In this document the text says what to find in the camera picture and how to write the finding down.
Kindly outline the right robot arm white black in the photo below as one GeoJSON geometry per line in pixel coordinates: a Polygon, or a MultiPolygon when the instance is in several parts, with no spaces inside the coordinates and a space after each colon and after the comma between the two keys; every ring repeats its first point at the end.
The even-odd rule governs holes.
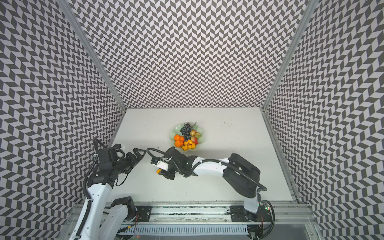
{"type": "Polygon", "coordinates": [[[177,173],[185,178],[197,176],[215,176],[223,178],[239,195],[244,197],[243,214],[246,221],[264,220],[264,206],[261,192],[268,189],[260,183],[261,171],[238,154],[224,159],[206,159],[198,156],[186,156],[169,148],[160,157],[152,157],[151,164],[159,168],[158,174],[168,180],[174,180],[177,173]]]}

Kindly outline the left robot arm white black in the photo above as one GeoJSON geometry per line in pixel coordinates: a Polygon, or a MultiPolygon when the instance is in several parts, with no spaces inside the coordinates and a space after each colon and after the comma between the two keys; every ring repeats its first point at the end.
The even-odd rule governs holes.
{"type": "Polygon", "coordinates": [[[103,214],[119,175],[129,174],[144,158],[145,150],[125,153],[120,145],[97,150],[96,160],[83,184],[85,202],[70,240],[113,240],[124,221],[135,225],[140,212],[132,197],[113,200],[105,220],[103,214]]]}

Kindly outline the dark grape bunch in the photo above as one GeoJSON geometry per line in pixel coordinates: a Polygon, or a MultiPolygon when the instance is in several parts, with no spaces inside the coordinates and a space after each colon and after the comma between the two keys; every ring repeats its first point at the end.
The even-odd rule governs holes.
{"type": "Polygon", "coordinates": [[[191,140],[190,132],[192,130],[196,131],[196,124],[197,124],[196,122],[194,124],[185,123],[180,129],[180,133],[182,134],[183,137],[185,137],[185,141],[191,140]]]}

